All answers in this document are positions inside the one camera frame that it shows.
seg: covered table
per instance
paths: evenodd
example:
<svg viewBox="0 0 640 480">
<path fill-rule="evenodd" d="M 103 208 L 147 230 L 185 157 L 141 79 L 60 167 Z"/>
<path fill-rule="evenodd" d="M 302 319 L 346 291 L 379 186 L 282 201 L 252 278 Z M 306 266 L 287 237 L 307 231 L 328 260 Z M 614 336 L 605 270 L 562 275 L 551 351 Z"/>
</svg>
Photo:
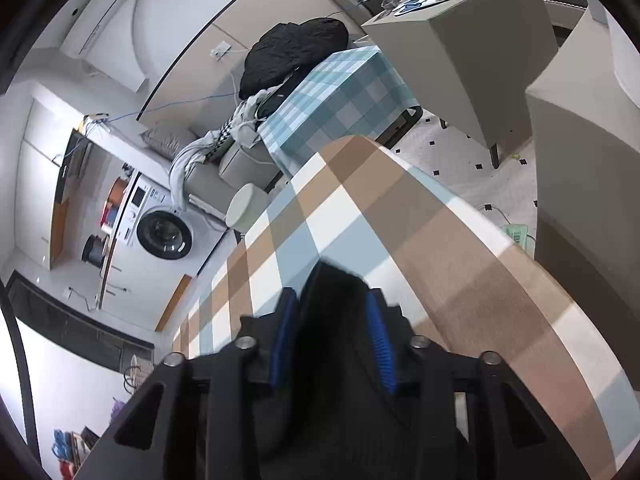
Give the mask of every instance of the covered table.
<svg viewBox="0 0 640 480">
<path fill-rule="evenodd" d="M 290 178 L 332 140 L 346 135 L 377 139 L 414 107 L 417 121 L 422 109 L 413 93 L 378 47 L 365 46 L 336 52 L 318 64 L 258 133 Z"/>
<path fill-rule="evenodd" d="M 450 351 L 501 354 L 593 479 L 640 436 L 626 375 L 572 298 L 500 229 L 366 137 L 314 155 L 274 199 L 175 334 L 189 358 L 219 350 L 240 316 L 298 294 L 319 258 L 380 288 L 414 330 Z"/>
</svg>

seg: power outlet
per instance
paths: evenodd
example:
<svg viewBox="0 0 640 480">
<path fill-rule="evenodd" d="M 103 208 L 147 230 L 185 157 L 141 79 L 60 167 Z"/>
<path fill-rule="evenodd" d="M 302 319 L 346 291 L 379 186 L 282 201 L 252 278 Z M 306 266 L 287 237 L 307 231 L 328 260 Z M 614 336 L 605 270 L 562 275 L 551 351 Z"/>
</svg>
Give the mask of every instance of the power outlet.
<svg viewBox="0 0 640 480">
<path fill-rule="evenodd" d="M 224 56 L 229 49 L 231 49 L 231 45 L 226 41 L 223 41 L 216 48 L 212 49 L 210 56 L 216 61 L 220 61 L 222 56 Z"/>
</svg>

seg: screw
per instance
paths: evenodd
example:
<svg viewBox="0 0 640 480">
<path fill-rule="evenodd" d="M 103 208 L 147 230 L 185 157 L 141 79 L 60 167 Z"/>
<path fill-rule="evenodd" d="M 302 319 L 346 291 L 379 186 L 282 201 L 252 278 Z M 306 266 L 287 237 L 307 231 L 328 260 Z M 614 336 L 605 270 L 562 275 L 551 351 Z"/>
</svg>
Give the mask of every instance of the screw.
<svg viewBox="0 0 640 480">
<path fill-rule="evenodd" d="M 482 354 L 482 361 L 488 365 L 499 365 L 502 358 L 496 352 L 489 351 Z"/>
<path fill-rule="evenodd" d="M 171 367 L 181 364 L 182 361 L 184 361 L 184 355 L 182 355 L 180 352 L 171 352 L 170 354 L 167 354 L 162 360 L 164 364 Z"/>
<path fill-rule="evenodd" d="M 239 348 L 241 350 L 248 350 L 249 348 L 253 348 L 256 343 L 257 341 L 255 340 L 255 337 L 245 335 L 236 339 L 236 348 Z"/>
<path fill-rule="evenodd" d="M 427 348 L 427 346 L 429 346 L 429 343 L 431 343 L 431 340 L 428 337 L 425 337 L 423 335 L 414 335 L 411 338 L 411 346 L 412 348 Z"/>
</svg>

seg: washing machine door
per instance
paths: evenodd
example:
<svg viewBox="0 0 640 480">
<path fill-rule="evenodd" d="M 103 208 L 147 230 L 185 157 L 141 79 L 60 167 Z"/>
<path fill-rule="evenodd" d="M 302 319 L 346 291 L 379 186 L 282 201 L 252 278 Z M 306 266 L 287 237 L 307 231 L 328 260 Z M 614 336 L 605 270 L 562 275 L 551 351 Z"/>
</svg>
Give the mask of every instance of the washing machine door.
<svg viewBox="0 0 640 480">
<path fill-rule="evenodd" d="M 138 222 L 136 235 L 148 253 L 163 260 L 184 258 L 193 242 L 187 224 L 167 210 L 147 212 Z"/>
</svg>

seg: cabinet leg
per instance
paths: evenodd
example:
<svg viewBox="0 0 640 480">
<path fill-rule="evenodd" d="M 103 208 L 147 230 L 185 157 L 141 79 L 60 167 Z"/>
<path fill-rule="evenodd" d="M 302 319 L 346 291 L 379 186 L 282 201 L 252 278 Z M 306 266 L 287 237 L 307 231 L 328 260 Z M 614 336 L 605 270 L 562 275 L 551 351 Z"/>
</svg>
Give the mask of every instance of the cabinet leg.
<svg viewBox="0 0 640 480">
<path fill-rule="evenodd" d="M 489 153 L 491 153 L 491 163 L 494 165 L 494 168 L 497 170 L 500 166 L 500 159 L 498 159 L 498 145 L 494 144 L 489 148 Z"/>
</svg>

